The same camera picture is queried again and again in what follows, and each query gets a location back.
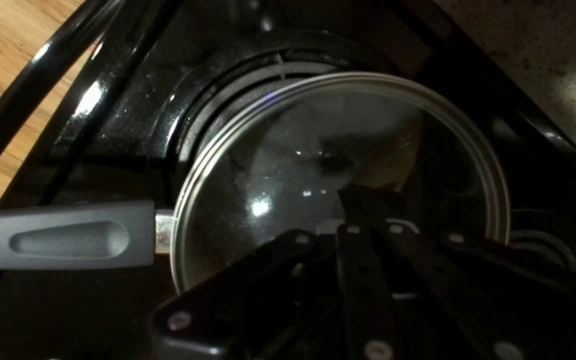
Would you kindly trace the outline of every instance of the countertop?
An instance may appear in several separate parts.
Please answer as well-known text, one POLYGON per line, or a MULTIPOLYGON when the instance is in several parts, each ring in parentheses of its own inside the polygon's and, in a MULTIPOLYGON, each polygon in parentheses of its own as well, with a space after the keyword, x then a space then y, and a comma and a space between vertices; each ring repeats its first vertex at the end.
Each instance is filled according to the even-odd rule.
MULTIPOLYGON (((0 0, 0 94, 83 0, 0 0)), ((435 0, 576 143, 576 1, 435 0)), ((0 196, 66 93, 78 60, 0 157, 0 196)))

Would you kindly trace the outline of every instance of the pot handle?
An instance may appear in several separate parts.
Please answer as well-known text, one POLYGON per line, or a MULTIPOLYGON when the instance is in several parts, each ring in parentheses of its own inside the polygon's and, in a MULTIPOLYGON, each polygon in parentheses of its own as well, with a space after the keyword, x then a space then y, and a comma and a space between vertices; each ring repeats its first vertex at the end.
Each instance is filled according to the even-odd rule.
POLYGON ((151 200, 0 210, 0 269, 138 267, 154 244, 151 200))

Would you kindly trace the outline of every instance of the pot lid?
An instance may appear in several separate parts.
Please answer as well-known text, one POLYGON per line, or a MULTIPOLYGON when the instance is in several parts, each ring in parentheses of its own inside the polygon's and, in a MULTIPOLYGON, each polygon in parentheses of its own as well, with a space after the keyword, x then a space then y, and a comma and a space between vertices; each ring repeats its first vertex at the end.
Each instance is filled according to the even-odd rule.
POLYGON ((176 208, 178 289, 286 230, 343 219, 337 191, 349 184, 402 193, 423 231, 507 240, 501 168, 462 112, 409 80, 334 73, 256 101, 201 152, 176 208))

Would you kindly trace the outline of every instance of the wooden floor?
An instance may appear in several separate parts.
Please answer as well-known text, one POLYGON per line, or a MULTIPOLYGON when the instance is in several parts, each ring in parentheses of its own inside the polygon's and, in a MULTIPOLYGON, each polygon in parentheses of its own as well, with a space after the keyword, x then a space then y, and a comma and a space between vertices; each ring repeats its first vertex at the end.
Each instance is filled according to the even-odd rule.
MULTIPOLYGON (((0 95, 83 0, 0 0, 0 95)), ((89 53, 52 89, 0 157, 0 196, 15 175, 89 53)))

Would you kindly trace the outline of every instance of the metal rim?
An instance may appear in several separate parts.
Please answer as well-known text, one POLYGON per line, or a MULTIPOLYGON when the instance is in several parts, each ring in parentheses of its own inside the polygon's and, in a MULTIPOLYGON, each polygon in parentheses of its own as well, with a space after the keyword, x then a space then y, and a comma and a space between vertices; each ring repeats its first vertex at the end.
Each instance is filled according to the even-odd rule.
POLYGON ((393 96, 425 110, 446 126, 470 154, 480 177, 484 181, 486 201, 486 231, 489 239, 508 243, 510 234, 510 200, 506 180, 501 165, 492 146, 474 123, 450 101, 437 92, 411 80, 393 75, 372 72, 338 72, 311 77, 285 88, 274 91, 255 101, 236 114, 210 140, 181 188, 174 208, 176 226, 171 230, 170 265, 174 286, 178 292, 188 286, 185 271, 186 233, 197 194, 217 161, 249 129, 263 121, 265 115, 275 112, 278 107, 288 106, 300 100, 331 89, 345 89, 357 85, 369 87, 371 94, 393 96))

